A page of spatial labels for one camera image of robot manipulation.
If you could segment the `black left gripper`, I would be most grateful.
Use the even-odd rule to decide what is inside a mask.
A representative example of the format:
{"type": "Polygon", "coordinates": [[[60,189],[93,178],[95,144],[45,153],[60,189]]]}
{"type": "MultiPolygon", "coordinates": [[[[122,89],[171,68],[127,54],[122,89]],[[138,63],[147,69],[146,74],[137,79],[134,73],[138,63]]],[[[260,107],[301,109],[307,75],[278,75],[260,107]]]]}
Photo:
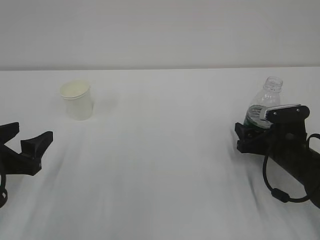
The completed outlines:
{"type": "Polygon", "coordinates": [[[19,122],[0,126],[0,170],[6,175],[34,176],[42,169],[42,156],[53,142],[53,132],[46,131],[34,138],[21,140],[21,153],[17,153],[4,144],[19,132],[19,122]]]}

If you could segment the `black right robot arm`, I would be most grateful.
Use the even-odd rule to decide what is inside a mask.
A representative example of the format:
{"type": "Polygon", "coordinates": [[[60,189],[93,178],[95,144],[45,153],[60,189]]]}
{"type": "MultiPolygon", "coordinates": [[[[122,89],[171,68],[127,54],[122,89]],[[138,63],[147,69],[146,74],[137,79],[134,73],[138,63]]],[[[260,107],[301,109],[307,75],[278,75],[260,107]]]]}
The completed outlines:
{"type": "Polygon", "coordinates": [[[250,127],[237,122],[234,130],[238,136],[236,147],[239,152],[264,157],[262,177],[274,198],[283,203],[311,201],[319,207],[320,154],[310,147],[312,138],[319,139],[318,133],[307,135],[304,121],[274,123],[269,129],[250,127]],[[288,193],[272,187],[267,177],[269,159],[301,183],[306,195],[292,198],[288,193]]]}

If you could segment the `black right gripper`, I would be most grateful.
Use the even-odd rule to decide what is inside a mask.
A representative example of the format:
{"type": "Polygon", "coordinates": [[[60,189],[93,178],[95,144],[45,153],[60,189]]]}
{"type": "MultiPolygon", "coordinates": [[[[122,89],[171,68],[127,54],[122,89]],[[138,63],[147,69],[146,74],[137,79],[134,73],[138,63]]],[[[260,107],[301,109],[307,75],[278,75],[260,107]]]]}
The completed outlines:
{"type": "Polygon", "coordinates": [[[238,136],[236,147],[241,153],[266,155],[268,151],[295,148],[307,140],[304,121],[274,123],[269,129],[237,122],[234,130],[238,136]]]}

